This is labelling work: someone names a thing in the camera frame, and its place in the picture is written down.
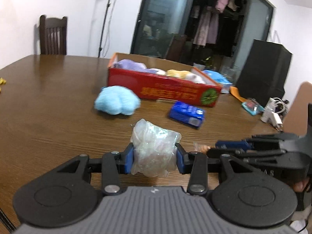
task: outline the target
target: metal bolt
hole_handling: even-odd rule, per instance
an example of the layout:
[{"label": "metal bolt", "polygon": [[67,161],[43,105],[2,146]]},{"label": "metal bolt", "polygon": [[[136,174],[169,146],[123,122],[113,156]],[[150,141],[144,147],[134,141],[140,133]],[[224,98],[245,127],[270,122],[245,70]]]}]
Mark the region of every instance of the metal bolt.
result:
[{"label": "metal bolt", "polygon": [[190,190],[192,192],[203,192],[205,191],[205,187],[203,185],[191,185]]},{"label": "metal bolt", "polygon": [[104,188],[104,190],[108,193],[116,193],[120,190],[120,187],[116,185],[108,185]]}]

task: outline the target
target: open box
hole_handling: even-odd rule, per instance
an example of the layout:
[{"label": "open box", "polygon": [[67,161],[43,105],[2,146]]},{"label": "open box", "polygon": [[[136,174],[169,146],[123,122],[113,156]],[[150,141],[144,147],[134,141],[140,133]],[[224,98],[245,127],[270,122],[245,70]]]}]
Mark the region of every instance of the open box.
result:
[{"label": "open box", "polygon": [[[164,71],[169,69],[191,71],[201,76],[206,84],[113,67],[115,63],[123,59],[144,63],[147,68],[159,68]],[[114,85],[132,90],[139,98],[179,100],[190,105],[210,107],[216,104],[222,89],[221,85],[195,67],[138,54],[121,53],[115,53],[108,65],[107,86]]]}]

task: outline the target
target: pink jacket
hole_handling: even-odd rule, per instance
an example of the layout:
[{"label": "pink jacket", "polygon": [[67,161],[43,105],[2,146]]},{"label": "pink jacket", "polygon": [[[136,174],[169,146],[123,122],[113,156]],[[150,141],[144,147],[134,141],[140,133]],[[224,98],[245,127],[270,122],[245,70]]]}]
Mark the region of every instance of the pink jacket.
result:
[{"label": "pink jacket", "polygon": [[229,3],[229,0],[218,0],[216,2],[216,9],[220,11],[220,13],[222,13],[228,3]]}]

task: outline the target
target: brown tabletop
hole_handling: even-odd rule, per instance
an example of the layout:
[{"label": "brown tabletop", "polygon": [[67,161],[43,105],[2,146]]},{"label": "brown tabletop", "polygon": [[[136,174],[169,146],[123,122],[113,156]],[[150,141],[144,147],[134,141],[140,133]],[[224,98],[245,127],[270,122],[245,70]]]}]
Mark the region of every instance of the brown tabletop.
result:
[{"label": "brown tabletop", "polygon": [[[142,100],[132,116],[98,113],[93,103],[107,77],[106,59],[61,55],[32,55],[0,70],[7,80],[0,93],[0,207],[19,225],[12,208],[15,191],[61,163],[81,153],[99,158],[109,151],[123,151],[133,125],[146,119],[182,135],[181,144],[193,150],[193,142],[214,145],[217,140],[239,140],[275,130],[251,116],[228,94],[206,110],[199,130],[167,118],[172,103]],[[181,185],[189,175],[178,171],[167,178],[121,175],[123,185]],[[218,185],[209,175],[209,186]],[[95,187],[100,176],[93,175]],[[0,226],[0,232],[6,233]]]}]

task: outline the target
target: fluffy blue object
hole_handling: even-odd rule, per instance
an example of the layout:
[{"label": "fluffy blue object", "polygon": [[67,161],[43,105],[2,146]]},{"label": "fluffy blue object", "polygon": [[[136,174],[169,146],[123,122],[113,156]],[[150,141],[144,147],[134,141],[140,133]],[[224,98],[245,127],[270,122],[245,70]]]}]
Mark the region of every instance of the fluffy blue object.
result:
[{"label": "fluffy blue object", "polygon": [[94,102],[94,108],[111,115],[132,115],[140,107],[140,99],[133,91],[122,86],[103,88]]}]

